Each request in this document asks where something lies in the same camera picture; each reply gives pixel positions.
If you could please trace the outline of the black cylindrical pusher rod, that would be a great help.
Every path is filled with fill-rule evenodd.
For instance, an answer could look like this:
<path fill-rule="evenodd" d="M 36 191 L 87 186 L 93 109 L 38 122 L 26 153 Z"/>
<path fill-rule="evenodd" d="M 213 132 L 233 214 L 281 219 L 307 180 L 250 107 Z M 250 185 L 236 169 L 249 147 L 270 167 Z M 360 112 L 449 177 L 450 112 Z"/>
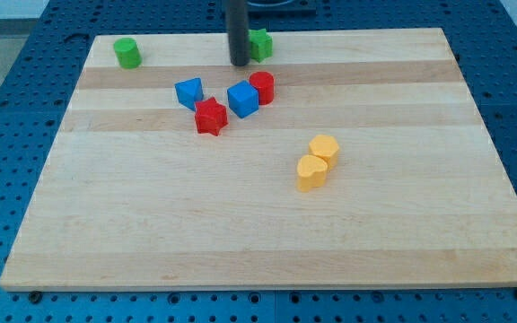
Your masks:
<path fill-rule="evenodd" d="M 225 26 L 231 64 L 246 66 L 250 61 L 249 15 L 246 0 L 225 1 Z"/>

